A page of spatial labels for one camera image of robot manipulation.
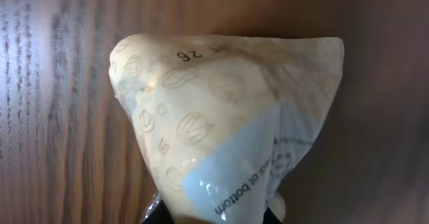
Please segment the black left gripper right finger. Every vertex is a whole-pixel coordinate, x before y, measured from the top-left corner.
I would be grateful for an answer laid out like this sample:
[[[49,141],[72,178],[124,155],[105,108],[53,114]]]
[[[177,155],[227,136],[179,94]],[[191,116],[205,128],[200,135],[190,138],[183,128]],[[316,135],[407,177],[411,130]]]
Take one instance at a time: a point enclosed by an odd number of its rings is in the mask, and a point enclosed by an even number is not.
[[[266,210],[266,224],[282,224],[270,208]]]

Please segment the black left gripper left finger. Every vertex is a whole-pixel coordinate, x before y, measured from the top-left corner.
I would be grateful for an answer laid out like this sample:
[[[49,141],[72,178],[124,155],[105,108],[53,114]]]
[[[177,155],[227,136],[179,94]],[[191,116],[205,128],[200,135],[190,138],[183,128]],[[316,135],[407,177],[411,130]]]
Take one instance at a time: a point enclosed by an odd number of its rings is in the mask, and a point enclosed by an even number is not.
[[[160,201],[149,209],[149,214],[143,215],[141,224],[174,224],[174,220],[164,201]]]

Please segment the beige paper bag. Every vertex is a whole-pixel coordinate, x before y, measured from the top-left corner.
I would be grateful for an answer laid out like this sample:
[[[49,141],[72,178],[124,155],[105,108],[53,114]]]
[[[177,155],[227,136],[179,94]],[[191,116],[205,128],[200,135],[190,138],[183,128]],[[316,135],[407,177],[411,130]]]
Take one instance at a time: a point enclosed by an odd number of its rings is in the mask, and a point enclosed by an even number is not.
[[[340,38],[121,40],[109,76],[174,223],[282,222],[282,180],[313,146],[343,74]]]

